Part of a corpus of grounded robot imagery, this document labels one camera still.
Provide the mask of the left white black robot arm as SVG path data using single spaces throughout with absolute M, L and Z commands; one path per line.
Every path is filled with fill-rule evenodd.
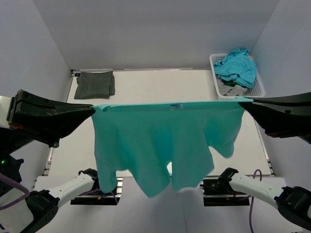
M 57 148 L 95 113 L 91 104 L 53 101 L 19 90 L 0 99 L 0 228 L 9 233 L 35 233 L 55 217 L 60 207 L 85 193 L 97 194 L 103 182 L 94 169 L 82 170 L 56 188 L 30 191 L 21 184 L 23 159 L 12 153 L 38 141 Z

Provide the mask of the light blue t-shirt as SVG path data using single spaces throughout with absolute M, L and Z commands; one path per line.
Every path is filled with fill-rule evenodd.
M 253 88 L 257 67 L 254 60 L 249 58 L 248 49 L 235 49 L 227 56 L 217 61 L 214 65 L 214 72 L 220 79 L 226 82 L 235 82 L 246 88 Z

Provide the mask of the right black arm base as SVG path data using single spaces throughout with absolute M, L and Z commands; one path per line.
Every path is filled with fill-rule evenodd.
M 218 179 L 203 179 L 200 183 L 205 207 L 249 206 L 250 198 L 243 192 L 233 191 Z

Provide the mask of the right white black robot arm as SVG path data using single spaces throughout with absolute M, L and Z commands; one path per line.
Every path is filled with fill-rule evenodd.
M 253 119 L 273 138 L 299 137 L 311 141 L 311 94 L 304 93 L 274 98 L 243 98 L 237 100 Z M 248 194 L 278 210 L 289 222 L 311 229 L 311 193 L 295 186 L 273 186 L 250 177 L 236 169 L 227 168 L 219 177 L 224 193 Z

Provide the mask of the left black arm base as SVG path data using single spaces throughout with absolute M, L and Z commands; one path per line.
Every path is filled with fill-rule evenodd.
M 111 193 L 103 193 L 99 185 L 94 184 L 91 192 L 70 201 L 71 205 L 116 206 L 121 199 L 123 178 L 118 177 L 118 184 Z

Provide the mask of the white plastic basket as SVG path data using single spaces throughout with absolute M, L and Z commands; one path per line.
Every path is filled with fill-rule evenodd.
M 218 78 L 218 76 L 214 72 L 213 65 L 216 62 L 224 59 L 226 56 L 227 56 L 227 53 L 217 53 L 217 54 L 212 54 L 212 55 L 209 56 L 211 72 L 212 72 L 212 76 L 213 76 L 213 80 L 214 80 L 214 84 L 215 84 L 215 89 L 216 89 L 216 93 L 217 93 L 217 96 L 218 96 L 218 100 L 226 100 L 226 99 L 234 99 L 235 98 L 235 97 L 231 97 L 231 96 L 221 95 L 220 89 L 219 89 L 218 84 L 217 84 L 217 81 L 218 81 L 219 78 Z M 265 96 L 265 90 L 264 90 L 263 83 L 261 81 L 259 72 L 257 71 L 253 87 L 248 89 L 245 92 L 245 94 L 243 95 L 243 97 L 263 98 L 264 96 Z

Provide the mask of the grey white cloth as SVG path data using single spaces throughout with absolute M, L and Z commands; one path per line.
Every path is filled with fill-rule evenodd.
M 247 88 L 240 86 L 239 84 L 235 84 L 234 86 L 226 85 L 221 79 L 217 79 L 217 86 L 219 89 L 219 93 L 222 96 L 244 96 L 247 92 Z

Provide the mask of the teal green t-shirt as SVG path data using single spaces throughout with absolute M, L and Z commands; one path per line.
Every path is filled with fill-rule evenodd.
M 211 149 L 234 152 L 247 98 L 208 102 L 97 105 L 92 121 L 94 155 L 103 193 L 128 170 L 144 194 L 155 197 L 168 185 L 196 187 L 214 169 Z

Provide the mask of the dark green cloth in basket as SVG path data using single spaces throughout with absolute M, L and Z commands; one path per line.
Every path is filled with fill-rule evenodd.
M 236 82 L 226 82 L 225 85 L 234 87 L 235 85 L 237 85 L 237 83 Z

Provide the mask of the folded dark grey t-shirt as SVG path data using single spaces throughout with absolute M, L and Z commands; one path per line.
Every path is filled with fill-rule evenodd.
M 113 71 L 90 73 L 81 72 L 77 77 L 75 100 L 109 99 L 115 95 Z

